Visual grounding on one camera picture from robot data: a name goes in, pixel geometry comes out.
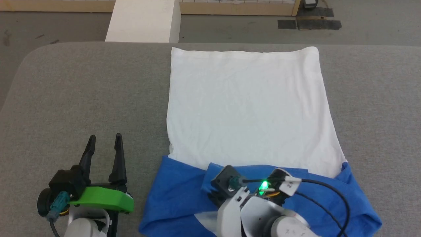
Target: green bracket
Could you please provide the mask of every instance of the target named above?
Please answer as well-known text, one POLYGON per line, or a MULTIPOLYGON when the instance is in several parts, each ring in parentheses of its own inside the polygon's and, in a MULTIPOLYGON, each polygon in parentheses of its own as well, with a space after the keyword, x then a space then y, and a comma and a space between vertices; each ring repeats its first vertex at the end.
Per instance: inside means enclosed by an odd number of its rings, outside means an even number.
POLYGON ((69 204, 124 213, 131 213, 134 209, 133 198, 121 191, 102 187, 86 187, 79 200, 70 201, 69 204))

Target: gray fabric surface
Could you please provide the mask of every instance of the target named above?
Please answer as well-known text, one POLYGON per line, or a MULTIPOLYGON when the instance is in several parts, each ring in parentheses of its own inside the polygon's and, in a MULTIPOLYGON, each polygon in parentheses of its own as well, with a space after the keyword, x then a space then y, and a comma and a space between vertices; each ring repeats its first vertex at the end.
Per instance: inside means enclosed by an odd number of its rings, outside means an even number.
MULTIPOLYGON (((2 236, 53 236, 39 192, 79 162, 96 134, 93 182, 106 181, 121 132, 135 212, 120 236, 139 236, 144 202, 168 154, 171 47, 292 51, 301 45, 65 43, 22 62, 0 112, 2 236)), ((377 236, 421 235, 421 48, 317 46, 332 119, 355 177, 383 220, 377 236)), ((57 223, 64 234, 66 218, 57 223)))

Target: blue fabric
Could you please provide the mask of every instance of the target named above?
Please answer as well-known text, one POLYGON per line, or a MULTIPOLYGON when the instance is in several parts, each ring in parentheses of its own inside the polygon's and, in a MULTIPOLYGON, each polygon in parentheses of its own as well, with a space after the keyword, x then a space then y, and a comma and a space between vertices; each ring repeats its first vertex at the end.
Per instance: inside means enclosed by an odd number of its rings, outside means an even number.
MULTIPOLYGON (((274 168, 269 165, 236 167, 249 179, 265 178, 274 168)), ((164 156, 149 192, 139 231, 150 237, 214 237, 194 214, 217 210, 207 193, 213 189, 211 179, 221 169, 222 166, 211 163, 207 170, 201 170, 164 156)), ((286 170, 294 177, 328 183, 344 194, 351 207, 351 219, 346 229, 349 237, 372 236, 381 227, 379 216, 358 186, 348 163, 342 164, 342 172, 335 179, 314 175, 304 169, 286 170)), ((255 190, 258 186, 256 183, 248 187, 255 190)), ((298 190, 330 210, 339 222, 345 221, 344 203, 334 192, 311 183, 302 183, 298 190)), ((303 216, 317 235, 329 237, 339 232, 328 214, 301 196, 288 198, 283 207, 303 216)))

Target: white cable tag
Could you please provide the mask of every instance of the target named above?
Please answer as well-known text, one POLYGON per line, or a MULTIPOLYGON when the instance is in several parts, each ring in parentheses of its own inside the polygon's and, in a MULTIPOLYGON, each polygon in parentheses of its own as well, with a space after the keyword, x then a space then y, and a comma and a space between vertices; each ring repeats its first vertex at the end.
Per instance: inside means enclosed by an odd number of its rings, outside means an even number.
POLYGON ((297 191, 298 186, 300 186, 300 183, 300 178, 286 176, 285 181, 282 182, 281 186, 279 186, 279 190, 283 193, 286 193, 288 196, 292 196, 294 195, 295 191, 297 191))

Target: green light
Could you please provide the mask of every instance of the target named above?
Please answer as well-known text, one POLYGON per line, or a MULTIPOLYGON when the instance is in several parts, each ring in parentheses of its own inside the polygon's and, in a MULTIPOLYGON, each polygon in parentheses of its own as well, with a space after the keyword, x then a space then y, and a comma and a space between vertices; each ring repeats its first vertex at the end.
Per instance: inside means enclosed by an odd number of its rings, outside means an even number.
POLYGON ((267 189, 268 187, 269 187, 269 183, 268 183, 267 181, 264 181, 264 182, 260 185, 259 190, 262 190, 262 189, 267 189))

